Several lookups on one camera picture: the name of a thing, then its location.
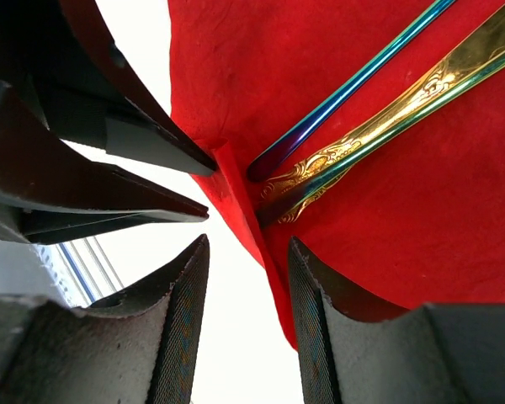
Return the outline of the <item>red paper napkin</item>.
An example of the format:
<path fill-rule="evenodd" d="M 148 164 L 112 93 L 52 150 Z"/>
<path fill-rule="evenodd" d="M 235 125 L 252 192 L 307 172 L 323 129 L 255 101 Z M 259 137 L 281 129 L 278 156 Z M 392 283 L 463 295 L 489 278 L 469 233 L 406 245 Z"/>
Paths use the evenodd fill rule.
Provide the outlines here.
<path fill-rule="evenodd" d="M 291 237 L 393 303 L 505 303 L 505 68 L 381 147 L 289 224 L 260 229 L 247 166 L 400 34 L 425 1 L 171 1 L 172 117 L 198 185 L 265 268 L 295 332 Z"/>

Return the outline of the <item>iridescent rainbow fork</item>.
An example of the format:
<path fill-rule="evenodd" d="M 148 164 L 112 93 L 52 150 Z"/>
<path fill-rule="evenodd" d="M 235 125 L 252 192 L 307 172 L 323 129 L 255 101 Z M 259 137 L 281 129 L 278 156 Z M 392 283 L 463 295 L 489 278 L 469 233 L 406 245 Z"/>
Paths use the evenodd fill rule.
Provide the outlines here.
<path fill-rule="evenodd" d="M 342 156 L 260 208 L 259 225 L 275 222 L 356 162 L 503 67 L 505 45 L 492 45 L 480 55 L 476 48 L 457 47 L 388 107 L 343 138 Z"/>

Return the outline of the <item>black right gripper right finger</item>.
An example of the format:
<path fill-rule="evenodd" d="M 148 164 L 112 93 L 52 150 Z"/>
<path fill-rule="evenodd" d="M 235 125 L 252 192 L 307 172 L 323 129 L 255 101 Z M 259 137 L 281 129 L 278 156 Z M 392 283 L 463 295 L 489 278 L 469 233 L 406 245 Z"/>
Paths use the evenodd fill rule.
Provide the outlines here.
<path fill-rule="evenodd" d="M 288 249 L 307 403 L 505 403 L 505 304 L 408 310 Z"/>

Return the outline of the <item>iridescent rainbow spoon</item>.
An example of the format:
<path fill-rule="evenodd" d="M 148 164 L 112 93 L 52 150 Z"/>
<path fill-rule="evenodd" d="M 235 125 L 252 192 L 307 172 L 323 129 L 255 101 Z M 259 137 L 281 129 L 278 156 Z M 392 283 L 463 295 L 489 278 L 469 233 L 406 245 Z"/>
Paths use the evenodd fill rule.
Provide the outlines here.
<path fill-rule="evenodd" d="M 453 3 L 453 0 L 433 2 L 397 37 L 354 73 L 340 88 L 258 155 L 247 167 L 247 179 L 255 183 L 265 180 L 269 174 L 293 154 L 363 84 L 373 77 L 380 68 Z"/>

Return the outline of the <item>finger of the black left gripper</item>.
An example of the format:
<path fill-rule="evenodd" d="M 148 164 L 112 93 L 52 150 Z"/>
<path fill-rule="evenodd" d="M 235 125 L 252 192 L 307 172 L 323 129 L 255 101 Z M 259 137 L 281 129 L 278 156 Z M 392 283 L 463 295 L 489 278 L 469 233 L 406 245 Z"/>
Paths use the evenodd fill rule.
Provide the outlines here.
<path fill-rule="evenodd" d="M 149 223 L 201 222 L 207 207 L 49 132 L 0 80 L 0 239 L 54 244 Z"/>
<path fill-rule="evenodd" d="M 0 1 L 0 79 L 63 140 L 184 173 L 217 169 L 136 75 L 94 1 Z"/>

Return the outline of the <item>gold knife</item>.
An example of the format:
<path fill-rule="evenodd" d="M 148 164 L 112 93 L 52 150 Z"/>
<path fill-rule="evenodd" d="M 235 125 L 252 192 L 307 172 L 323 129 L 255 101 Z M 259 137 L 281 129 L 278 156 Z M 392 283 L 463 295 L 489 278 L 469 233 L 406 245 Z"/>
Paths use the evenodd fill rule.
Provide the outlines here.
<path fill-rule="evenodd" d="M 357 162 L 505 67 L 505 3 L 393 102 L 344 137 L 271 178 L 261 227 L 295 221 Z"/>

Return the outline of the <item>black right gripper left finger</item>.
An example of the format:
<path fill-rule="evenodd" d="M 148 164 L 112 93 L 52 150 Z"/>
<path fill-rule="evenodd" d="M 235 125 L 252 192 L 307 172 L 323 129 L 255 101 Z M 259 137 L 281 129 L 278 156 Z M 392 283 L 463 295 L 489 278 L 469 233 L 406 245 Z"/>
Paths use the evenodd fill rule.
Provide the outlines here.
<path fill-rule="evenodd" d="M 210 266 L 207 236 L 86 308 L 0 295 L 0 403 L 187 403 Z"/>

